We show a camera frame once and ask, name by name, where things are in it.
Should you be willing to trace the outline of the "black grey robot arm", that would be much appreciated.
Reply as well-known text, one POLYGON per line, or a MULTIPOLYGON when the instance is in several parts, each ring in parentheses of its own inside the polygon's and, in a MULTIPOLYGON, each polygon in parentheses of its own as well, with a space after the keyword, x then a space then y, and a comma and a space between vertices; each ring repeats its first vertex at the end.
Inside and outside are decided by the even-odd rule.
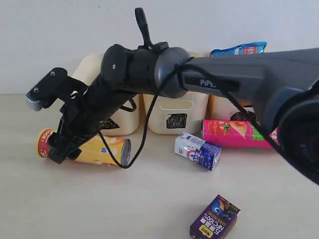
POLYGON ((188 91, 227 98, 235 107, 249 101, 253 125, 274 149, 305 177, 319 181, 319 51, 316 48, 251 55, 192 58, 180 47, 161 43, 130 50, 109 47, 101 70, 85 87, 72 82, 75 98, 64 89, 58 130, 49 139, 48 157, 61 163, 77 157, 106 120, 136 94, 179 98, 188 91))

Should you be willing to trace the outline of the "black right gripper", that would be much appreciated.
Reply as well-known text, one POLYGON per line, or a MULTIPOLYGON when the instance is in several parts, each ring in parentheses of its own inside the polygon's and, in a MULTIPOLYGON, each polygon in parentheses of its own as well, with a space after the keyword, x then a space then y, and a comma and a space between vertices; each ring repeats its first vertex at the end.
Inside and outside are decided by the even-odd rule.
POLYGON ((101 75, 65 106, 59 132, 48 139, 48 158, 61 164, 65 159, 77 159, 87 139, 97 135, 98 130, 130 98, 128 91, 112 89, 101 75))

